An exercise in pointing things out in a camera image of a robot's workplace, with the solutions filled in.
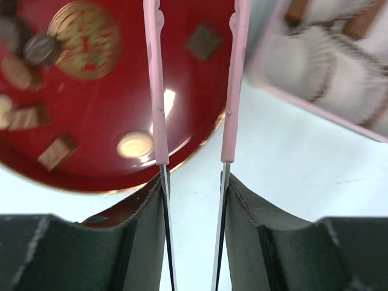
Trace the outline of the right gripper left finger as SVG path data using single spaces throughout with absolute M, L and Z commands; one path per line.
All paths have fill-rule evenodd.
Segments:
M 1 216 L 2 290 L 158 290 L 164 254 L 160 177 L 82 223 Z

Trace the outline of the pink cat paw tongs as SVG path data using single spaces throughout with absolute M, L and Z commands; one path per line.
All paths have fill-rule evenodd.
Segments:
M 152 130 L 160 168 L 166 244 L 172 290 L 176 267 L 170 210 L 169 164 L 181 164 L 224 117 L 221 160 L 235 158 L 241 81 L 251 11 L 250 1 L 144 1 Z M 213 27 L 222 43 L 208 61 L 186 49 L 201 24 Z

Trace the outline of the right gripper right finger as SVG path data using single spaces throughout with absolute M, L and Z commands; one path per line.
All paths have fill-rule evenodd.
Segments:
M 387 289 L 387 218 L 306 221 L 235 176 L 227 191 L 226 247 L 233 290 Z

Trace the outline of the metal tin box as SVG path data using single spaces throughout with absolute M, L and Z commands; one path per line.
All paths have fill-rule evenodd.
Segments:
M 386 1 L 258 1 L 253 18 L 253 84 L 387 142 Z

